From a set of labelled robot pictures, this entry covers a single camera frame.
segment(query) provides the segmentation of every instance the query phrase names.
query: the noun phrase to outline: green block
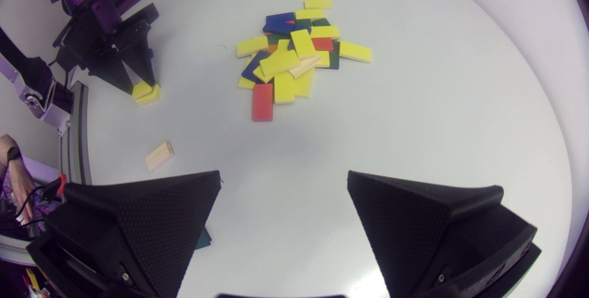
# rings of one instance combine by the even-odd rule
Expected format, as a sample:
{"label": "green block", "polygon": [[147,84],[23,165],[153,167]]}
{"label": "green block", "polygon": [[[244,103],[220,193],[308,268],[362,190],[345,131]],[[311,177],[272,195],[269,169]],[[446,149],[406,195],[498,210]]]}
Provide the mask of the green block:
{"label": "green block", "polygon": [[329,53],[329,67],[326,69],[339,69],[339,42],[333,41],[333,52]]}
{"label": "green block", "polygon": [[207,247],[211,244],[211,236],[208,235],[208,231],[206,228],[202,229],[200,233],[200,237],[198,238],[198,242],[196,243],[196,248],[194,250],[198,250],[199,248]]}
{"label": "green block", "polygon": [[327,19],[318,19],[313,21],[313,26],[330,26],[330,23]]}
{"label": "green block", "polygon": [[306,26],[306,27],[312,26],[311,19],[297,20],[297,21],[295,21],[295,23],[300,26]]}
{"label": "green block", "polygon": [[268,45],[278,44],[278,40],[289,40],[290,36],[285,36],[283,34],[269,34],[268,38]]}

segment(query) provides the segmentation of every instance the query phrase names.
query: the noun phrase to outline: round table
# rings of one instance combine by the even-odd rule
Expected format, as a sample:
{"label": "round table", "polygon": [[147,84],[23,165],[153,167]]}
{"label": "round table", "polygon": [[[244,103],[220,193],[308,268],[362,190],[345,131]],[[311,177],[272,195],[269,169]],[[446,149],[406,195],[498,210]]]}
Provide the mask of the round table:
{"label": "round table", "polygon": [[[571,216],[568,158],[553,110],[509,38],[471,0],[332,0],[341,40],[372,48],[371,64],[316,69],[309,99],[252,122],[237,88],[238,42],[265,16],[303,0],[143,0],[160,17],[149,34],[157,103],[86,72],[93,184],[220,170],[180,298],[388,297],[346,189],[347,171],[505,189],[503,205],[538,227],[542,254],[513,297],[540,297],[557,277]],[[175,157],[148,172],[170,141]]]}

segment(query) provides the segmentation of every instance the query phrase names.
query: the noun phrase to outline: black watch strap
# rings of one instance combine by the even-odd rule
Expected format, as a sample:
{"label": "black watch strap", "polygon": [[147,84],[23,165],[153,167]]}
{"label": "black watch strap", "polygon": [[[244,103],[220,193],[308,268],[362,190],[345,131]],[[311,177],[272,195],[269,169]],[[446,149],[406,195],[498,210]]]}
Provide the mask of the black watch strap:
{"label": "black watch strap", "polygon": [[10,160],[16,160],[21,157],[21,150],[18,147],[11,147],[6,153],[6,164],[10,162]]}

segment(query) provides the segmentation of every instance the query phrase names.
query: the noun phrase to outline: white wall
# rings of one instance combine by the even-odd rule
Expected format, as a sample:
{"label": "white wall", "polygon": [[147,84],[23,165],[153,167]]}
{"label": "white wall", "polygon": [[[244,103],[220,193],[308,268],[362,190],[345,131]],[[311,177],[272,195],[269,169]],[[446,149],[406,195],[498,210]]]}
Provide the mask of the white wall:
{"label": "white wall", "polygon": [[562,270],[589,209],[587,25],[576,0],[474,1],[495,20],[528,61],[564,135],[571,164],[572,219]]}
{"label": "white wall", "polygon": [[[57,50],[51,44],[68,21],[61,4],[50,0],[0,0],[0,26],[28,57],[41,57],[47,63]],[[58,80],[64,72],[54,65]],[[17,98],[12,84],[0,75],[0,134],[16,139],[28,157],[57,168],[58,136],[52,126],[36,119]]]}

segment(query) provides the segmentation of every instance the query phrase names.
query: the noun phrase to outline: wire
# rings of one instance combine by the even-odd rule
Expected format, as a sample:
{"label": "wire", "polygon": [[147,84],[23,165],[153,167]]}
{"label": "wire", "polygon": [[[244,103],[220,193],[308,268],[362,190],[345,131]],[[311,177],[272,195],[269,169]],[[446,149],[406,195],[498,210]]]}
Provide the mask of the wire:
{"label": "wire", "polygon": [[17,225],[17,227],[12,227],[12,228],[2,228],[2,229],[3,229],[3,230],[18,230],[18,229],[22,229],[22,228],[24,228],[24,227],[27,227],[27,225],[32,225],[32,224],[34,224],[34,223],[41,222],[41,221],[44,221],[44,220],[45,220],[45,219],[42,219],[42,218],[40,218],[39,220],[32,220],[32,221],[29,221],[29,222],[27,222],[27,223],[25,223],[25,224],[23,224],[23,225]]}
{"label": "wire", "polygon": [[0,223],[6,223],[6,222],[10,222],[13,220],[16,220],[18,218],[19,215],[21,215],[21,213],[23,212],[23,210],[25,209],[25,207],[27,206],[27,202],[29,202],[29,199],[31,199],[31,196],[33,195],[33,193],[35,193],[36,191],[38,191],[39,189],[44,188],[45,186],[42,185],[40,187],[36,187],[35,189],[33,189],[33,191],[29,192],[29,195],[27,196],[27,199],[25,199],[25,202],[23,202],[23,206],[21,206],[21,209],[17,212],[17,214],[15,216],[13,216],[10,219],[4,219],[2,221],[0,221]]}

